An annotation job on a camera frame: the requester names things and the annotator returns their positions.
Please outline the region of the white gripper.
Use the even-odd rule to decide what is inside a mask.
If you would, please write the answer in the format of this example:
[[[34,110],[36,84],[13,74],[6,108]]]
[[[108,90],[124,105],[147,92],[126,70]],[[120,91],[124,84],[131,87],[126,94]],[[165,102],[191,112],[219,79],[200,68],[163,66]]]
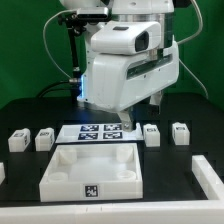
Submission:
[[[119,112],[122,129],[132,131],[131,112],[124,109],[149,96],[149,104],[159,106],[163,97],[161,90],[178,79],[178,60],[175,41],[171,47],[162,50],[162,64],[154,68],[149,67],[146,53],[132,56],[98,54],[93,60],[89,81],[92,103],[101,110]]]

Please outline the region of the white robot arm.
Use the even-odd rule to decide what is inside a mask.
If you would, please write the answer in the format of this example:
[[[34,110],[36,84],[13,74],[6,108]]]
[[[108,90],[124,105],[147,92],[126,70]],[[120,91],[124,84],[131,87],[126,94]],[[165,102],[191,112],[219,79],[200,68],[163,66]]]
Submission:
[[[172,22],[173,0],[60,0],[84,33],[87,67],[78,101],[115,113],[122,129],[134,129],[132,107],[179,75]]]

